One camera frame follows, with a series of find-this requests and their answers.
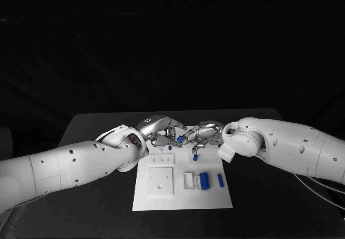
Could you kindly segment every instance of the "black table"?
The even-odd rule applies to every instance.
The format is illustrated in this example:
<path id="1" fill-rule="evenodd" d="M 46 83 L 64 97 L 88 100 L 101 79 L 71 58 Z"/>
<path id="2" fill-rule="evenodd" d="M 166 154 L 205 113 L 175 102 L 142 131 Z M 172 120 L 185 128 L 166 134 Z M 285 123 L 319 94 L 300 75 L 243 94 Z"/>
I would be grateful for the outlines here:
<path id="1" fill-rule="evenodd" d="M 274 109 L 80 114 L 59 146 L 94 140 L 126 124 L 165 114 L 192 126 L 224 124 L 253 116 L 282 120 Z M 132 211 L 137 168 L 114 171 L 77 188 L 30 203 L 16 227 L 17 238 L 341 238 L 345 222 L 337 207 L 295 176 L 256 157 L 235 155 L 224 162 L 233 209 Z M 309 182 L 328 197 L 324 188 Z"/>

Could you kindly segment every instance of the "dark wall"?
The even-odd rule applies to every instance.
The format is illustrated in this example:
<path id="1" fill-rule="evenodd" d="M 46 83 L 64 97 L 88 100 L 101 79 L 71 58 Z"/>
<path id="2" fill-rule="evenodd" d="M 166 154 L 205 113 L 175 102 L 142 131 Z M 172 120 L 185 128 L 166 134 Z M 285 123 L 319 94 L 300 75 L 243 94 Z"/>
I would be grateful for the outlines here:
<path id="1" fill-rule="evenodd" d="M 0 123 L 17 155 L 95 112 L 269 107 L 345 136 L 344 3 L 116 4 L 2 8 L 16 10 L 0 21 Z"/>

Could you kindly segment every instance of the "blue cylinder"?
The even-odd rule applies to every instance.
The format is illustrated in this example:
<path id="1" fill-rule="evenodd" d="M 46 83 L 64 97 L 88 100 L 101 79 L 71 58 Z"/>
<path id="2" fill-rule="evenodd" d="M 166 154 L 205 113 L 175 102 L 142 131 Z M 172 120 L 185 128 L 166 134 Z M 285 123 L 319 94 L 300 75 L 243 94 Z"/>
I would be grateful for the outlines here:
<path id="1" fill-rule="evenodd" d="M 221 174 L 218 174 L 218 180 L 220 180 L 220 185 L 221 185 L 221 188 L 224 188 L 224 183 L 222 183 Z"/>
<path id="2" fill-rule="evenodd" d="M 208 183 L 208 175 L 207 173 L 199 174 L 199 180 L 201 180 L 201 188 L 202 190 L 209 189 L 209 183 Z"/>
<path id="3" fill-rule="evenodd" d="M 179 137 L 178 137 L 178 142 L 182 143 L 183 140 L 185 140 L 183 136 L 179 136 Z"/>

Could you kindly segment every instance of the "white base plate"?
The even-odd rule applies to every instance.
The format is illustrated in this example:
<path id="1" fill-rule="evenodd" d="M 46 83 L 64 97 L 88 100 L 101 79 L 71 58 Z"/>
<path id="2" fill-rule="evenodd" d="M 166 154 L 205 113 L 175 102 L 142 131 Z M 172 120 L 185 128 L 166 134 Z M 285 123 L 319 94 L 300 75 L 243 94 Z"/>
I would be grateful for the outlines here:
<path id="1" fill-rule="evenodd" d="M 176 128 L 176 137 L 185 133 L 186 131 Z M 198 161 L 192 159 L 192 146 L 189 143 L 182 148 L 173 147 L 169 150 L 168 147 L 155 148 L 147 141 L 150 155 L 173 154 L 175 164 L 162 162 L 155 165 L 150 155 L 139 161 L 133 211 L 233 208 L 222 159 L 217 156 L 218 145 L 207 144 L 205 148 L 199 149 Z M 149 168 L 172 168 L 173 194 L 147 194 L 153 188 L 156 192 L 160 190 L 156 189 L 158 183 L 150 183 Z M 204 172 L 208 173 L 209 189 L 198 190 L 195 177 Z M 185 189 L 185 173 L 192 173 L 194 189 L 189 190 Z M 224 188 L 220 186 L 218 174 L 222 176 Z"/>

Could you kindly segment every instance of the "white board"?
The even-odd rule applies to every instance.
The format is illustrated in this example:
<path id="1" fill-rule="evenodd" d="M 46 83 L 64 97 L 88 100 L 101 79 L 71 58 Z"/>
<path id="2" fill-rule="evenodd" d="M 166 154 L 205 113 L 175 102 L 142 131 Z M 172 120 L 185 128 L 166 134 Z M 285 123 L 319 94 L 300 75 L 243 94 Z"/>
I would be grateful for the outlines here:
<path id="1" fill-rule="evenodd" d="M 176 137 L 185 133 L 186 131 L 176 128 Z M 188 144 L 182 148 L 173 147 L 169 150 L 168 147 L 155 148 L 147 141 L 150 154 L 139 161 L 133 211 L 233 208 L 222 159 L 217 156 L 218 145 L 208 144 L 204 149 L 199 149 L 198 161 L 192 159 L 192 146 Z M 149 170 L 153 168 L 159 172 L 156 181 L 150 178 Z M 169 169 L 172 169 L 172 178 L 168 175 Z M 196 176 L 204 172 L 208 173 L 208 190 L 201 190 L 196 184 L 199 182 Z M 194 189 L 185 189 L 185 175 L 188 184 L 191 183 L 189 173 L 192 174 Z M 222 176 L 222 188 L 218 174 Z M 170 180 L 172 191 L 168 191 Z"/>

